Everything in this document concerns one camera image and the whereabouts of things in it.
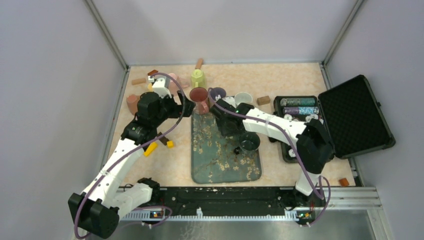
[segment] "white wall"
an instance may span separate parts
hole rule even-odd
[[[95,0],[130,65],[322,61],[354,0]]]
[[[367,1],[329,74],[335,85],[358,74],[370,81],[396,145],[357,158],[377,187],[396,239],[422,239],[424,215],[424,1]]]
[[[123,69],[81,0],[0,3],[0,233],[69,239]]]

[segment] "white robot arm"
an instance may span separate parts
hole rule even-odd
[[[159,184],[151,179],[140,179],[130,190],[117,193],[124,177],[131,166],[142,156],[144,148],[134,150],[137,146],[147,144],[157,137],[157,127],[168,118],[189,117],[195,104],[178,92],[178,105],[168,86],[169,78],[153,79],[154,92],[145,92],[137,103],[134,119],[125,127],[116,149],[100,173],[81,194],[73,193],[68,200],[72,219],[77,226],[104,239],[116,229],[118,222],[130,211],[147,203],[154,191],[159,191]],[[86,195],[86,202],[81,206]]]
[[[321,175],[325,163],[333,155],[330,137],[321,122],[315,119],[309,123],[286,120],[265,113],[246,103],[242,103],[237,108],[234,108],[232,103],[228,102],[226,99],[220,99],[216,103],[227,111],[246,116],[245,119],[234,117],[215,105],[211,107],[210,111],[215,115],[217,126],[223,136],[239,134],[245,130],[264,134],[288,145],[290,144],[290,139],[296,146],[297,152],[302,159],[312,184],[316,185],[318,183],[319,176]],[[261,119],[262,121],[250,119],[249,117]],[[275,124],[283,129],[287,133],[289,139],[280,129],[271,124]],[[303,172],[296,182],[295,189],[305,196],[311,195],[313,191]]]

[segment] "beige table surface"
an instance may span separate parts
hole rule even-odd
[[[131,94],[141,95],[147,91],[147,83],[132,85],[134,79],[145,78],[147,73],[156,69],[162,73],[175,73],[180,78],[190,80],[194,65],[133,66],[120,107],[116,128],[109,152],[112,154],[118,144],[125,126],[133,119],[126,98]],[[206,76],[208,87],[222,87],[228,96],[238,92],[250,93],[256,98],[268,95],[271,103],[256,106],[266,113],[272,113],[271,104],[276,96],[317,96],[326,90],[318,63],[266,63],[266,64],[205,64],[201,67]],[[188,96],[191,87],[184,89]],[[166,120],[158,132],[165,132],[176,119]],[[191,177],[191,119],[185,117],[167,138],[174,141],[175,147],[168,149],[160,141],[158,147],[149,156],[142,156],[126,175],[123,185],[134,184],[141,178],[152,178],[164,187],[264,187],[294,186],[301,173],[297,163],[283,161],[279,143],[270,143],[260,134],[259,154],[262,176],[256,181],[198,184]],[[332,186],[339,186],[339,179],[347,178],[351,186],[355,185],[351,167],[347,159],[333,159],[324,167],[322,175]]]

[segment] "green cup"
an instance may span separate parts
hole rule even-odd
[[[191,73],[191,87],[192,88],[206,88],[205,74],[200,69],[195,69]]]

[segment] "pink mug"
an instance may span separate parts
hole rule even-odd
[[[180,78],[175,73],[170,73],[169,76],[171,76],[173,79],[175,79],[181,85],[181,87],[183,89],[187,88],[190,85],[188,83],[188,80]],[[177,95],[177,91],[179,90],[174,81],[170,81],[168,89],[171,92],[171,94],[174,95],[174,96]]]
[[[190,99],[196,103],[194,108],[195,114],[207,114],[209,113],[209,99],[208,91],[203,87],[195,87],[190,91]]]

